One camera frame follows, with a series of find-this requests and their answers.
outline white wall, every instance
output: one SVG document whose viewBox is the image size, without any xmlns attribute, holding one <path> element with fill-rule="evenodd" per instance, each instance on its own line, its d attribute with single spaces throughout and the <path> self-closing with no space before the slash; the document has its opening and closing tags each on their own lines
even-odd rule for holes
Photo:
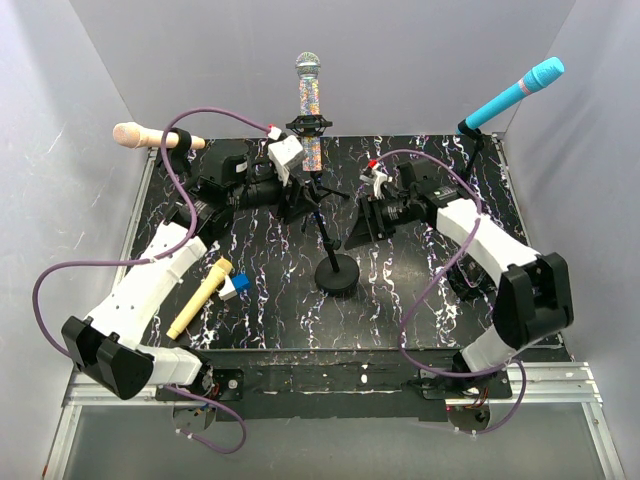
<svg viewBox="0 0 640 480">
<path fill-rule="evenodd" d="M 332 135 L 451 133 L 544 59 L 574 0 L 71 0 L 136 121 L 230 108 L 299 112 L 297 55 L 318 54 Z M 504 131 L 513 110 L 486 131 Z M 188 119 L 209 137 L 256 135 Z"/>
<path fill-rule="evenodd" d="M 0 0 L 0 477 L 40 478 L 71 362 L 40 334 L 31 289 L 47 266 L 118 257 L 142 161 L 111 140 L 130 115 L 66 0 Z M 113 281 L 111 269 L 45 282 L 61 341 Z"/>
<path fill-rule="evenodd" d="M 578 0 L 549 55 L 565 75 L 522 103 L 507 159 L 533 244 L 569 262 L 569 349 L 592 365 L 628 478 L 640 478 L 640 5 Z"/>
</svg>

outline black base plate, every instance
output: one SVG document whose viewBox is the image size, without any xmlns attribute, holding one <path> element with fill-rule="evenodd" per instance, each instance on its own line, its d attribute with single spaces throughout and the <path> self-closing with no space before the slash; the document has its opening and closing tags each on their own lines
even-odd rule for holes
<svg viewBox="0 0 640 480">
<path fill-rule="evenodd" d="M 358 263 L 348 255 L 336 253 L 336 260 L 340 267 L 334 272 L 329 257 L 322 260 L 316 268 L 316 285 L 329 295 L 344 295 L 356 288 L 360 278 Z"/>
</svg>

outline small blue cube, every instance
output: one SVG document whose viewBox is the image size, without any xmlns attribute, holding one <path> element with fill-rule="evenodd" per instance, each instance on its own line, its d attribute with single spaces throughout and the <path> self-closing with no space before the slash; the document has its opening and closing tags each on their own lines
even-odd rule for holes
<svg viewBox="0 0 640 480">
<path fill-rule="evenodd" d="M 251 286 L 251 282 L 249 281 L 249 278 L 244 273 L 241 273 L 240 275 L 236 275 L 235 277 L 233 277 L 231 279 L 231 283 L 233 283 L 233 288 L 235 288 L 236 292 L 238 293 L 248 290 L 249 287 Z"/>
</svg>

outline glitter microphone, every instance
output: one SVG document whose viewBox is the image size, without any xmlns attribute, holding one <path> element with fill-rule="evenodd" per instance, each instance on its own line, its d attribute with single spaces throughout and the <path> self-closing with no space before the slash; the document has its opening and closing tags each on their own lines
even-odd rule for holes
<svg viewBox="0 0 640 480">
<path fill-rule="evenodd" d="M 320 115 L 318 99 L 318 72 L 320 59 L 317 55 L 304 52 L 296 59 L 296 70 L 300 77 L 300 115 Z M 306 158 L 302 161 L 305 172 L 322 170 L 322 154 L 318 137 L 302 137 Z"/>
</svg>

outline microphone head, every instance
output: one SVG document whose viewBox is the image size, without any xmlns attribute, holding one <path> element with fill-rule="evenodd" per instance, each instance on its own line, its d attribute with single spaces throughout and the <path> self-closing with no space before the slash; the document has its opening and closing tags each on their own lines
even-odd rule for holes
<svg viewBox="0 0 640 480">
<path fill-rule="evenodd" d="M 526 87 L 533 92 L 542 90 L 555 82 L 564 73 L 564 65 L 558 57 L 547 58 L 523 77 Z"/>
<path fill-rule="evenodd" d="M 113 139 L 123 147 L 137 148 L 140 144 L 140 125 L 136 122 L 117 124 L 113 127 Z"/>
<path fill-rule="evenodd" d="M 296 70 L 300 78 L 317 77 L 320 71 L 320 59 L 311 52 L 301 53 L 296 59 Z"/>
</svg>

